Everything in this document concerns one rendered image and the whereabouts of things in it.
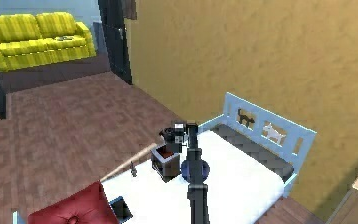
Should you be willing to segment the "black flat device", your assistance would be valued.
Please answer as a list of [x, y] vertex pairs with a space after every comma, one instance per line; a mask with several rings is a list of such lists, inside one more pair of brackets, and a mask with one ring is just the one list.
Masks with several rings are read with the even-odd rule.
[[122, 196], [119, 196], [109, 202], [109, 205], [111, 209], [113, 210], [115, 216], [119, 220], [120, 224], [123, 224], [124, 222], [127, 222], [130, 220], [133, 215], [125, 202], [124, 198]]

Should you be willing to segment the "blue ball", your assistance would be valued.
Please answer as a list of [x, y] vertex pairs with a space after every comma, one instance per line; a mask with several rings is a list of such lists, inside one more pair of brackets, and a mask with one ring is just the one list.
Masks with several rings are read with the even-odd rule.
[[[187, 160], [183, 161], [180, 167], [181, 175], [183, 179], [187, 182], [190, 182], [190, 171], [189, 171], [189, 162]], [[209, 176], [210, 167], [206, 161], [203, 161], [202, 164], [202, 177], [203, 180], [206, 180]]]

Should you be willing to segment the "red pillow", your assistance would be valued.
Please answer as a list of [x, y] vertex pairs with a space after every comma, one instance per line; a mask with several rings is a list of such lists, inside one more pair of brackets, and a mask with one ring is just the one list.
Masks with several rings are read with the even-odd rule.
[[38, 210], [28, 216], [28, 224], [119, 224], [110, 208], [100, 181]]

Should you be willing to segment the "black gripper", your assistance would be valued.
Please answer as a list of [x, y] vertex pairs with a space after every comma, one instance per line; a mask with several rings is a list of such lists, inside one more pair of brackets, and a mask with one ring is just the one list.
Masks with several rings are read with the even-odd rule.
[[184, 130], [178, 128], [165, 128], [159, 132], [164, 139], [166, 150], [173, 153], [182, 152], [182, 143], [184, 140]]

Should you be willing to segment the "dark room door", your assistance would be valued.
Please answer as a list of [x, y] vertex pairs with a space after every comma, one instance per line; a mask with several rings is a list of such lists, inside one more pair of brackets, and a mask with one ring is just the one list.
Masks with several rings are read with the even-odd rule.
[[98, 0], [98, 4], [111, 71], [132, 84], [121, 0]]

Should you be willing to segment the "yellow sofa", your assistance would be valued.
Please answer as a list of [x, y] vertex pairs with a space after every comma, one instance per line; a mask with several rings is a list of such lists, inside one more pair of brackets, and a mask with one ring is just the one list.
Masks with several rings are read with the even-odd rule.
[[[60, 36], [74, 39], [57, 41]], [[95, 55], [90, 29], [68, 12], [0, 15], [0, 72]]]

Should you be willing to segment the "dark box with white rim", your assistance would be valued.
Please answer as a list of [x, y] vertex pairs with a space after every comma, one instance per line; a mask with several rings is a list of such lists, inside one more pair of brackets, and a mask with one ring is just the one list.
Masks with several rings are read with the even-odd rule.
[[168, 151], [165, 145], [160, 145], [151, 151], [151, 162], [152, 168], [164, 182], [169, 182], [181, 174], [180, 154]]

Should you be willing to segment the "light blue bed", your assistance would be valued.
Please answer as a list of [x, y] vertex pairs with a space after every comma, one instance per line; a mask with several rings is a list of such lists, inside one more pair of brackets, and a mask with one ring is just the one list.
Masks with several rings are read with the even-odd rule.
[[[315, 136], [311, 129], [226, 94], [222, 114], [198, 125], [201, 158], [210, 167], [204, 180], [210, 224], [255, 224], [289, 195]], [[99, 180], [108, 203], [119, 196], [127, 203], [133, 217], [123, 224], [191, 224], [189, 182], [181, 174], [164, 182], [152, 168], [151, 151], [160, 145], [148, 146]], [[179, 154], [181, 167], [187, 141]], [[137, 177], [131, 174], [131, 161]], [[28, 218], [14, 213], [12, 224], [28, 224]]]

